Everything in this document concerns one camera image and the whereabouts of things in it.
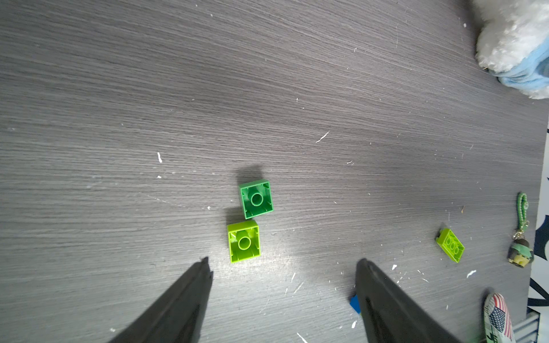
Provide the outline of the american flag item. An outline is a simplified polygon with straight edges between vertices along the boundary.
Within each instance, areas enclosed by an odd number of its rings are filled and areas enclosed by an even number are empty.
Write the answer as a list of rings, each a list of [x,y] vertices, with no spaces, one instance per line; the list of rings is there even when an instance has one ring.
[[[501,294],[486,297],[483,313],[487,343],[516,343],[510,312]]]

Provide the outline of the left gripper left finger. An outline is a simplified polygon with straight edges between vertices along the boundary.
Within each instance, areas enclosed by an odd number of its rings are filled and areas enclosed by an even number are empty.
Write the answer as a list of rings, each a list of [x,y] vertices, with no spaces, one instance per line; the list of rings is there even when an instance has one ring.
[[[198,342],[213,282],[207,257],[194,263],[113,342]]]

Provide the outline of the white plush toy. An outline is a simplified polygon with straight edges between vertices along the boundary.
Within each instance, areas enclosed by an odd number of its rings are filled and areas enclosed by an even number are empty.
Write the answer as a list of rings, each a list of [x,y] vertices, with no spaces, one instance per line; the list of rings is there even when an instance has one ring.
[[[548,98],[548,2],[473,1],[482,23],[476,60],[531,99]]]

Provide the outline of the blue lego brick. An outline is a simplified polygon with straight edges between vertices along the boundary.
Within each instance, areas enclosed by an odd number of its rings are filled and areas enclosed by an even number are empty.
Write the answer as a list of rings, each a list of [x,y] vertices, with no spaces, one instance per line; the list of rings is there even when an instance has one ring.
[[[354,309],[354,311],[358,314],[361,314],[360,304],[358,295],[355,294],[350,298],[350,306]]]

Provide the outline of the camouflage keychain figure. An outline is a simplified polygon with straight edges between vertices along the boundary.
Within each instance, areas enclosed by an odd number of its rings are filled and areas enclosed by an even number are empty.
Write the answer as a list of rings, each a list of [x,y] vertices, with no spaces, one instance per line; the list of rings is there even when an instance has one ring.
[[[508,252],[508,261],[520,268],[525,268],[533,261],[533,250],[525,239],[514,240]]]

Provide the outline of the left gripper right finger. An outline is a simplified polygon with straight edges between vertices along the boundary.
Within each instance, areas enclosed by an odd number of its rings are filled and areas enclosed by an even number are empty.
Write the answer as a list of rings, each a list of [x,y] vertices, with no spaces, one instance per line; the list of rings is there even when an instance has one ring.
[[[356,291],[369,342],[458,342],[374,262],[361,259]]]

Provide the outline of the lime square lego brick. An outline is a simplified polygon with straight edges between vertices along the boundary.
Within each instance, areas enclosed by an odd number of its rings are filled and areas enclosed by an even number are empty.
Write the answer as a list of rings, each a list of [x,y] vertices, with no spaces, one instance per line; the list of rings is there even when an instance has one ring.
[[[231,263],[249,260],[261,255],[260,228],[254,220],[227,226]]]

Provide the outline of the dark green small square brick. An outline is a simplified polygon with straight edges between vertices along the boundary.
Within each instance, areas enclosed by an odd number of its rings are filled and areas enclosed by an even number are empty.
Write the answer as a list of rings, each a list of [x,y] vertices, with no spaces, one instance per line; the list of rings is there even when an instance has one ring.
[[[239,185],[244,218],[270,213],[274,210],[272,192],[268,180],[257,180]]]

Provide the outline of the lime long lego brick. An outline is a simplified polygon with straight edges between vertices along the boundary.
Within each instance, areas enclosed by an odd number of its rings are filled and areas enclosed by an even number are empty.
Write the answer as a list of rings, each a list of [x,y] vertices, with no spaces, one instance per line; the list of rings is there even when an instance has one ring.
[[[452,261],[455,263],[460,262],[465,247],[451,229],[442,228],[435,241]]]

